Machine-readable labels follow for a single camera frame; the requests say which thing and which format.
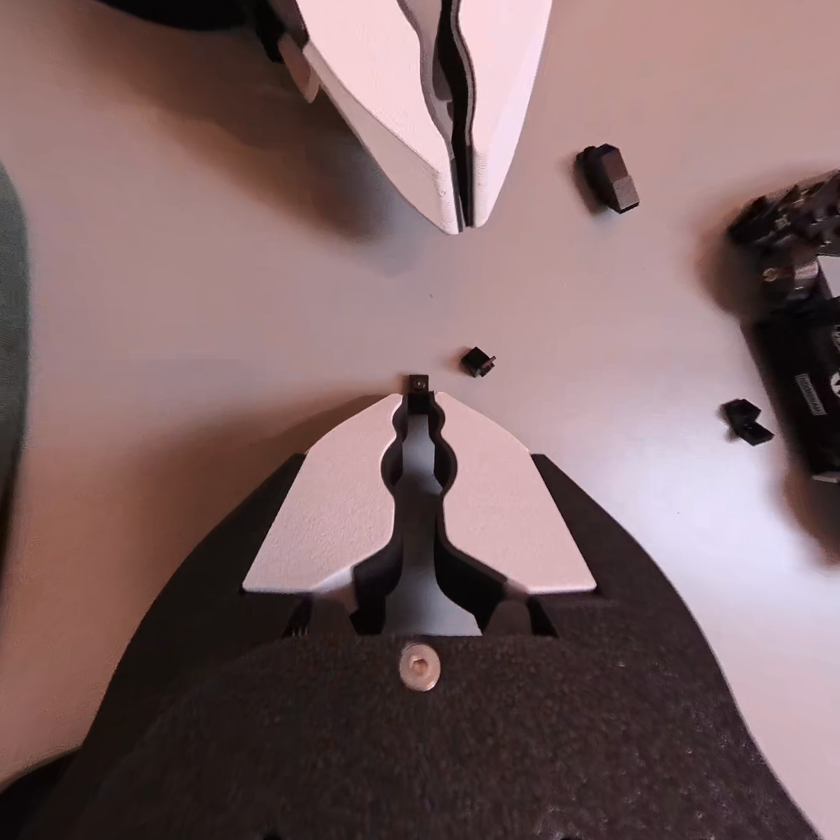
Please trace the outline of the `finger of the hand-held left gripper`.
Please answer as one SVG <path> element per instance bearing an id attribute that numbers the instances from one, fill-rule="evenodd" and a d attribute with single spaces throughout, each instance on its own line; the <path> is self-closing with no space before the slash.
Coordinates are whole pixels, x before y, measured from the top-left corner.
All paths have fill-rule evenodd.
<path id="1" fill-rule="evenodd" d="M 468 71 L 468 226 L 484 225 L 508 176 L 547 34 L 551 1 L 456 3 Z"/>
<path id="2" fill-rule="evenodd" d="M 427 107 L 419 35 L 395 1 L 298 2 L 303 55 L 394 188 L 447 235 L 463 229 L 449 148 Z"/>

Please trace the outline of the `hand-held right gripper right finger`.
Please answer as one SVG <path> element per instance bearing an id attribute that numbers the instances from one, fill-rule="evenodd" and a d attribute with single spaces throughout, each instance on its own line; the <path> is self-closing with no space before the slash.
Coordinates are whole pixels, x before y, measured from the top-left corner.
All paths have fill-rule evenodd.
<path id="1" fill-rule="evenodd" d="M 485 415 L 434 394 L 434 475 L 441 493 L 434 570 L 480 631 L 503 604 L 525 631 L 540 599 L 592 595 L 596 581 L 529 449 Z"/>

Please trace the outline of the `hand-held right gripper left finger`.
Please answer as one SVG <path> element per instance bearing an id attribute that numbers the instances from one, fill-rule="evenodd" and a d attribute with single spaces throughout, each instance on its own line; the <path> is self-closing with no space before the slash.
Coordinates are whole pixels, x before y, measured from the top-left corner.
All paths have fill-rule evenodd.
<path id="1" fill-rule="evenodd" d="M 244 578 L 244 591 L 312 595 L 383 617 L 403 550 L 394 488 L 402 474 L 405 398 L 388 395 L 306 452 Z"/>

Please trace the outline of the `long black lego piece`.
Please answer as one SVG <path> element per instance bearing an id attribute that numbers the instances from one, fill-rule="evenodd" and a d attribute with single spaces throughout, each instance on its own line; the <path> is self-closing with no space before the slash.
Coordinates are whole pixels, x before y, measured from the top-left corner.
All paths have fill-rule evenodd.
<path id="1" fill-rule="evenodd" d="M 575 156 L 574 173 L 584 202 L 593 214 L 626 214 L 640 204 L 623 154 L 613 144 L 585 147 Z"/>

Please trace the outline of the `black lego car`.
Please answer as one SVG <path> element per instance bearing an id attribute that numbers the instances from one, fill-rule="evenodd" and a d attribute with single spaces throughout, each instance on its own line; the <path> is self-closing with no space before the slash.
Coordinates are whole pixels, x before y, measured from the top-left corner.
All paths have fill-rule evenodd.
<path id="1" fill-rule="evenodd" d="M 726 229 L 759 294 L 750 338 L 784 432 L 814 480 L 839 479 L 839 171 L 757 196 Z"/>

